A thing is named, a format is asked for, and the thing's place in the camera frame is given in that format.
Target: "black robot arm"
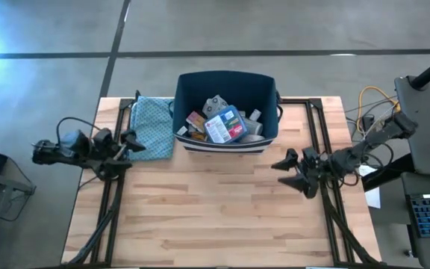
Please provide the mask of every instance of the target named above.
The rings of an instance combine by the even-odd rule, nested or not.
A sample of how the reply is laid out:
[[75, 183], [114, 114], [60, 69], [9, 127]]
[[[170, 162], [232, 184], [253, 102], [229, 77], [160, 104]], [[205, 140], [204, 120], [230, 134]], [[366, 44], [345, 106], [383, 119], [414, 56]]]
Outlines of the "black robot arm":
[[[410, 137], [416, 127], [415, 122], [409, 120], [402, 112], [398, 112], [385, 120], [381, 130], [368, 133], [365, 139], [356, 146], [337, 150], [325, 160], [321, 159], [320, 154], [313, 147], [309, 147], [302, 150], [303, 158], [298, 162], [296, 151], [288, 149], [285, 159], [272, 165], [272, 168], [286, 171], [295, 168], [297, 172], [295, 176], [280, 178], [278, 181], [301, 191], [308, 199], [311, 199], [317, 195], [320, 182], [327, 184], [328, 181], [331, 181], [332, 184], [338, 184], [338, 179], [349, 173], [355, 173], [360, 163], [365, 161], [366, 153], [390, 139]], [[380, 263], [369, 255], [349, 230], [347, 224], [343, 222], [331, 204], [325, 188], [321, 189], [321, 195], [324, 209], [338, 225], [360, 260], [366, 264], [379, 265]]]
[[40, 140], [34, 144], [33, 162], [61, 163], [92, 169], [102, 181], [113, 180], [132, 167], [130, 161], [120, 159], [127, 149], [134, 152], [146, 149], [136, 139], [135, 131], [125, 131], [120, 135], [122, 145], [119, 145], [107, 128], [101, 129], [92, 138], [77, 130], [64, 135], [59, 143]]

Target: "snack package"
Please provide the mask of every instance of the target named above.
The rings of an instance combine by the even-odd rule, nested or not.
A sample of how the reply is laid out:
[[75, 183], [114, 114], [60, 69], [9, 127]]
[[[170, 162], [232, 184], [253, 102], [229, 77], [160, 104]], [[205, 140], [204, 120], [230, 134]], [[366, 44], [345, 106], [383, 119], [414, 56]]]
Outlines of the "snack package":
[[199, 132], [205, 132], [203, 129], [203, 122], [205, 121], [204, 117], [200, 116], [200, 114], [196, 113], [195, 111], [192, 111], [190, 115], [188, 115], [186, 121], [193, 126], [197, 131]]

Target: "blue fabric bin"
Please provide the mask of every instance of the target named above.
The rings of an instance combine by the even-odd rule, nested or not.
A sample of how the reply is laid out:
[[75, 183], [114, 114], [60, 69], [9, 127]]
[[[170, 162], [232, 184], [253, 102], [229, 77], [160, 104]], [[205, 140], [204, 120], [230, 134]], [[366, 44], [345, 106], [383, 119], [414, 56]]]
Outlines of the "blue fabric bin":
[[[219, 94], [229, 105], [250, 115], [255, 109], [261, 112], [261, 135], [264, 140], [251, 143], [211, 143], [194, 140], [177, 131], [187, 124], [192, 111], [201, 110], [209, 98]], [[173, 133], [184, 148], [195, 152], [262, 153], [278, 135], [277, 106], [279, 95], [275, 79], [248, 72], [207, 71], [193, 72], [178, 77], [173, 114]]]

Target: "packaged item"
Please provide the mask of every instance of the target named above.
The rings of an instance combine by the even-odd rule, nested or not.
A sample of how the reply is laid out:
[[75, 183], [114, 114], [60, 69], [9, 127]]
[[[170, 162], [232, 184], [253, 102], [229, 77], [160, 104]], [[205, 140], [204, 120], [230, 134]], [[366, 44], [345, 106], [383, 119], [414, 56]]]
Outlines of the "packaged item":
[[255, 109], [249, 117], [249, 120], [257, 121], [260, 117], [261, 112], [258, 109]]
[[190, 137], [193, 139], [197, 139], [200, 141], [206, 141], [207, 140], [207, 135], [201, 132], [193, 132], [190, 134]]
[[188, 133], [189, 133], [189, 134], [191, 134], [191, 133], [193, 133], [193, 132], [197, 132], [197, 129], [195, 129], [195, 127], [193, 127], [193, 126], [191, 126], [191, 125], [189, 124], [189, 126], [188, 126]]
[[248, 129], [233, 105], [213, 115], [203, 124], [208, 139], [214, 143], [230, 143], [248, 134]]
[[249, 143], [249, 142], [256, 142], [265, 139], [265, 137], [262, 137], [261, 135], [256, 134], [247, 134], [242, 139], [240, 139], [240, 143]]
[[177, 132], [177, 135], [185, 135], [185, 133], [188, 131], [187, 127], [182, 126]]
[[190, 115], [188, 115], [187, 117], [187, 122], [195, 129], [197, 129], [199, 132], [202, 132], [202, 133], [205, 132], [205, 130], [203, 129], [204, 121], [205, 119], [195, 111], [192, 111], [192, 113], [190, 113]]
[[214, 98], [207, 99], [202, 111], [205, 115], [207, 115], [207, 118], [211, 118], [213, 115], [218, 114], [227, 106], [227, 102], [217, 94]]
[[243, 118], [243, 121], [245, 122], [245, 126], [248, 129], [248, 133], [250, 135], [261, 135], [261, 132], [263, 131], [263, 124], [257, 123], [253, 120], [248, 120], [246, 118]]

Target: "white stripe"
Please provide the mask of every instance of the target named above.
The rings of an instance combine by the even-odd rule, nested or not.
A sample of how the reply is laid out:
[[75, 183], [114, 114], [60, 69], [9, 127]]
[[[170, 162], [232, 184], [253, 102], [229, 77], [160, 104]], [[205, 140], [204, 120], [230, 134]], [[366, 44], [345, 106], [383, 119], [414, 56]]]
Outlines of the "white stripe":
[[265, 150], [269, 145], [265, 145], [265, 146], [253, 146], [253, 147], [249, 147], [249, 148], [244, 148], [244, 149], [219, 149], [219, 148], [212, 148], [209, 146], [195, 146], [189, 143], [184, 143], [181, 142], [182, 145], [184, 145], [184, 147], [188, 147], [188, 148], [192, 148], [192, 149], [203, 149], [203, 150], [208, 150], [211, 152], [251, 152], [251, 151], [256, 151], [256, 150]]
[[[175, 135], [175, 137], [180, 141], [180, 142], [186, 142], [187, 140], [188, 141], [194, 141], [194, 142], [197, 142], [197, 143], [202, 143], [202, 144], [205, 144], [205, 145], [207, 145], [207, 146], [211, 146], [211, 145], [213, 145], [214, 143], [210, 143], [210, 142], [204, 142], [204, 141], [200, 141], [200, 140], [193, 140], [193, 139], [189, 139], [189, 138], [187, 138], [187, 137], [185, 137], [185, 136], [181, 136], [181, 135], [177, 135], [177, 134], [174, 134]], [[270, 138], [270, 139], [264, 139], [264, 140], [260, 140], [260, 141], [255, 141], [255, 142], [249, 142], [249, 143], [228, 143], [228, 144], [221, 144], [221, 143], [218, 143], [217, 144], [217, 146], [227, 146], [227, 147], [231, 147], [231, 146], [242, 146], [242, 145], [253, 145], [253, 146], [257, 146], [258, 144], [260, 144], [260, 143], [266, 143], [267, 141], [269, 141], [270, 143], [274, 140], [275, 138]]]

